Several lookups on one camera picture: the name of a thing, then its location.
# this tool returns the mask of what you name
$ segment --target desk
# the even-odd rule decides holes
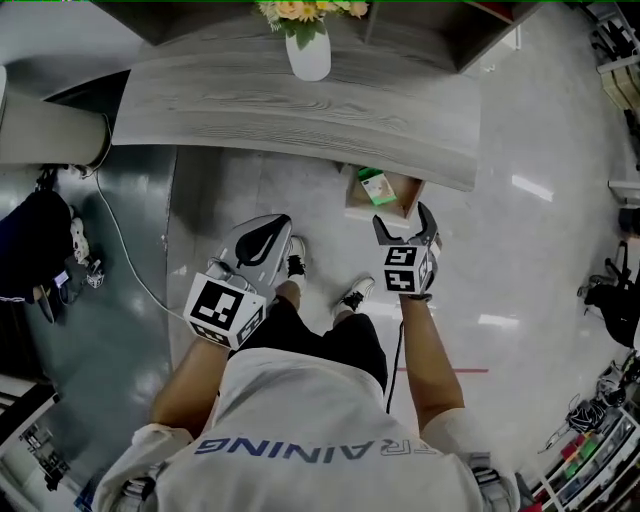
[[[142,50],[113,144],[246,148],[377,167],[472,190],[477,78],[401,46],[366,45],[358,20],[327,20],[332,69],[291,73],[282,36],[243,15]]]

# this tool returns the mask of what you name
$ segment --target black shorts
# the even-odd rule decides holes
[[[367,315],[351,315],[318,336],[304,325],[287,299],[276,297],[266,320],[238,352],[252,348],[275,348],[353,366],[375,378],[383,391],[387,387],[387,357]]]

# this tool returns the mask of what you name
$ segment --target red line on floor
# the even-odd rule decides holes
[[[399,372],[406,372],[406,368],[398,368]],[[456,373],[489,373],[488,368],[454,368]]]

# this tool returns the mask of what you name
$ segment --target sleeve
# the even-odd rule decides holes
[[[155,487],[155,476],[164,462],[193,442],[184,429],[151,424],[133,434],[131,446],[102,477],[93,499],[93,510],[115,510],[121,498],[146,499],[146,483]]]
[[[520,493],[514,472],[467,409],[451,409],[432,419],[420,438],[442,453],[457,455],[471,470],[484,500],[484,512],[515,512]]]

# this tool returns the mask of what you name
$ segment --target white cable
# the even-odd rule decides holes
[[[113,220],[113,225],[116,227],[116,231],[118,232],[118,237],[120,238],[120,243],[122,244],[122,249],[124,250],[124,255],[127,258],[127,262],[129,263],[129,267],[131,267],[131,272],[133,272],[133,276],[138,280],[138,282],[140,283],[140,286],[142,286],[145,289],[145,291],[149,294],[149,297],[151,297],[153,299],[153,302],[155,302],[159,307],[164,309],[170,315],[173,315],[176,318],[179,318],[180,320],[182,320],[182,317],[179,314],[174,313],[169,308],[167,308],[167,306],[162,304],[162,302],[160,302],[156,298],[156,296],[153,293],[151,293],[151,290],[149,290],[149,288],[147,288],[147,285],[145,285],[142,282],[142,279],[140,279],[140,276],[138,276],[138,273],[136,272],[136,269],[133,266],[133,262],[131,261],[131,258],[129,257],[129,251],[127,251],[127,245],[124,243],[124,238],[122,237],[122,231],[120,231],[120,225],[118,224],[118,220],[116,219],[116,216],[113,214],[113,210],[111,209],[111,205],[109,204],[109,201],[107,201],[107,198],[104,197],[104,194],[102,193],[102,189],[100,188],[100,181],[98,180],[98,172],[99,172],[99,170],[96,169],[95,175],[96,175],[96,185],[98,186],[98,194],[100,194],[100,197],[104,201],[104,204],[107,207],[107,210],[109,210],[109,215],[111,215],[111,219]]]

